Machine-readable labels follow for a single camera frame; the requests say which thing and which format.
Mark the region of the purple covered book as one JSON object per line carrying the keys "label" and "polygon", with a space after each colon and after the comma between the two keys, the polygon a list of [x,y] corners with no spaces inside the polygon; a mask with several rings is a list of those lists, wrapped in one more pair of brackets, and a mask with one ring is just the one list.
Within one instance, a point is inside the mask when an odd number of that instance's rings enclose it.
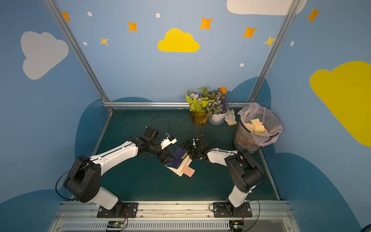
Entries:
{"label": "purple covered book", "polygon": [[173,157],[175,158],[175,161],[172,161],[170,163],[166,163],[165,167],[176,173],[178,176],[182,176],[183,169],[186,166],[189,166],[192,162],[192,159],[188,155],[187,151],[182,148],[178,148],[175,153],[173,154]]}

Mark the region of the pink sticky note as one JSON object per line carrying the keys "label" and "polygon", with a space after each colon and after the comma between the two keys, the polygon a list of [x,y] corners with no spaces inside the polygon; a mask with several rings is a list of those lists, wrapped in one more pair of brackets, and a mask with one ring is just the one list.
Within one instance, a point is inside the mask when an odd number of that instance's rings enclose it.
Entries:
{"label": "pink sticky note", "polygon": [[195,173],[195,170],[192,169],[192,168],[189,167],[189,166],[185,166],[185,167],[183,168],[182,172],[183,172],[186,176],[188,176],[188,177],[192,177],[192,176],[194,175],[194,173]]}

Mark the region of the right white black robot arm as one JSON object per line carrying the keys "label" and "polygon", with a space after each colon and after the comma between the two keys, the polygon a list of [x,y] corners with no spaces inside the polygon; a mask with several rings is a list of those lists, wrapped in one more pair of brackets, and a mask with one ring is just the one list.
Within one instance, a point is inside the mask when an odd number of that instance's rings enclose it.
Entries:
{"label": "right white black robot arm", "polygon": [[188,140],[180,147],[186,150],[192,160],[205,160],[228,168],[234,183],[225,203],[225,209],[230,214],[242,210],[246,197],[265,181],[263,168],[246,149],[231,151],[212,148],[200,138]]}

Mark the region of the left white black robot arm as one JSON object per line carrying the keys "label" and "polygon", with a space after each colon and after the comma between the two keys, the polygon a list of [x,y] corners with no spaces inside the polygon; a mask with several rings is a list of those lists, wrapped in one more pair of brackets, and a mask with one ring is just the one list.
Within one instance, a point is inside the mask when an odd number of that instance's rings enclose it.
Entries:
{"label": "left white black robot arm", "polygon": [[63,183],[64,187],[82,203],[94,203],[107,210],[112,210],[119,198],[101,186],[101,176],[122,162],[134,158],[141,153],[156,155],[162,163],[166,163],[173,151],[170,144],[177,139],[167,135],[161,141],[145,136],[132,137],[130,140],[107,152],[86,157],[78,157]]}

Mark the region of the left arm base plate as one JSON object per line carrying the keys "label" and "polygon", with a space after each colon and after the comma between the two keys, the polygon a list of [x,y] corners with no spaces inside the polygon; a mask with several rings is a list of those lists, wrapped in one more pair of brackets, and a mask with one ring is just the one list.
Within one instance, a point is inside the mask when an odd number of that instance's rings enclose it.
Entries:
{"label": "left arm base plate", "polygon": [[99,207],[97,218],[136,218],[137,202],[118,202],[111,210]]}

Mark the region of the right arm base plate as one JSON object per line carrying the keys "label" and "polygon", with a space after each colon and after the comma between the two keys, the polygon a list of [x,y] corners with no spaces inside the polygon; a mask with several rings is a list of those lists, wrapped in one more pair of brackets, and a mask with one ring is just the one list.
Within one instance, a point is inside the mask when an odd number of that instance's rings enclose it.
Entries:
{"label": "right arm base plate", "polygon": [[231,203],[214,202],[209,205],[209,210],[215,218],[251,218],[253,216],[249,203],[234,207]]}

